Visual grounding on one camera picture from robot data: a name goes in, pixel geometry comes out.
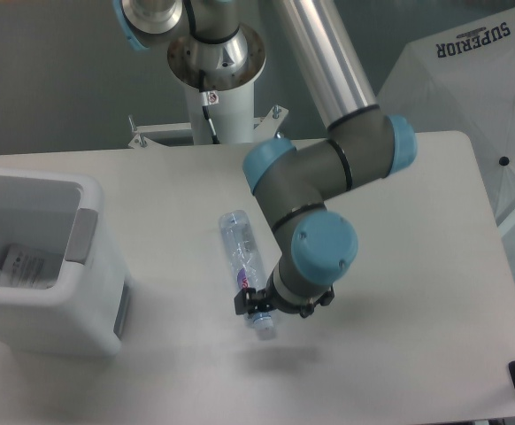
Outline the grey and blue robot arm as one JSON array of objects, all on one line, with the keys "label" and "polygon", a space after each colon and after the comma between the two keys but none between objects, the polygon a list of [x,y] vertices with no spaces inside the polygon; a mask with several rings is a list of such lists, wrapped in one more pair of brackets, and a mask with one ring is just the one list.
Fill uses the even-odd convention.
[{"label": "grey and blue robot arm", "polygon": [[[334,299],[334,283],[357,255],[357,235],[326,201],[404,170],[416,135],[377,104],[342,19],[331,1],[278,1],[275,9],[327,138],[298,149],[286,138],[258,143],[242,162],[247,184],[281,250],[261,290],[241,289],[239,315],[278,310],[310,316]],[[116,1],[112,8],[138,51],[167,45],[183,85],[197,144],[252,141],[253,83],[265,47],[235,1]]]}]

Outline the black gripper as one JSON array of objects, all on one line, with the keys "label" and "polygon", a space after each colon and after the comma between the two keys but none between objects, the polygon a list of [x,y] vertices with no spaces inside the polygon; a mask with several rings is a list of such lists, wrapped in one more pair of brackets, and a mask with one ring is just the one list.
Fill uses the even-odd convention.
[{"label": "black gripper", "polygon": [[330,286],[322,295],[306,298],[304,301],[288,301],[283,298],[274,286],[274,281],[269,281],[262,290],[255,288],[242,288],[234,297],[234,311],[248,320],[262,318],[269,315],[271,307],[287,314],[298,314],[306,319],[312,316],[318,306],[329,306],[334,300],[334,287]]}]

